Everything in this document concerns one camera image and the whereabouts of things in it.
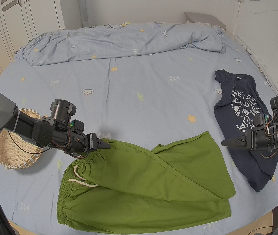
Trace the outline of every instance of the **nightstand top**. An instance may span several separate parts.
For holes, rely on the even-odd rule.
[[[187,20],[191,23],[210,23],[212,25],[218,25],[223,29],[226,29],[226,25],[224,25],[221,21],[219,21],[216,17],[207,14],[193,13],[193,12],[185,12]]]

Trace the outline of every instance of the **green pants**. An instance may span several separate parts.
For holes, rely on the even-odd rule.
[[[230,217],[235,188],[208,132],[152,151],[117,140],[65,171],[57,219],[74,229],[112,234],[183,229]],[[81,180],[76,172],[86,180]],[[69,179],[97,187],[81,185]]]

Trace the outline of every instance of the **wall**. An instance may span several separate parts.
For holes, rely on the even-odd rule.
[[[210,14],[230,25],[235,0],[86,0],[89,25],[124,22],[185,23],[185,11]]]

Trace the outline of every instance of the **wicker basket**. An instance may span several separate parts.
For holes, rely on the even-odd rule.
[[[32,109],[20,109],[21,112],[26,113],[28,116],[42,119],[36,111]],[[13,132],[10,132],[12,138],[20,148],[31,153],[38,153],[43,148],[37,147],[30,143],[25,142],[21,137]],[[41,154],[29,154],[19,149],[10,138],[8,131],[3,129],[0,133],[0,163],[6,169],[24,169],[31,166],[38,160]]]

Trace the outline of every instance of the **floor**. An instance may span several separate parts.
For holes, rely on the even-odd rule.
[[[11,225],[19,232],[20,235],[35,235],[32,232],[26,231],[23,228],[20,228],[18,225],[14,224],[13,222],[11,222]],[[258,220],[252,222],[251,224],[238,229],[232,233],[229,233],[228,235],[247,235],[249,234],[251,231],[253,231],[254,229],[260,228],[260,227],[266,227],[266,226],[271,226],[273,223],[273,215],[272,215],[272,211],[270,211],[269,213],[265,214],[263,217],[259,218]],[[255,232],[252,232],[251,234],[255,234],[255,233],[269,233],[272,231],[272,228],[263,228],[263,229],[258,229]]]

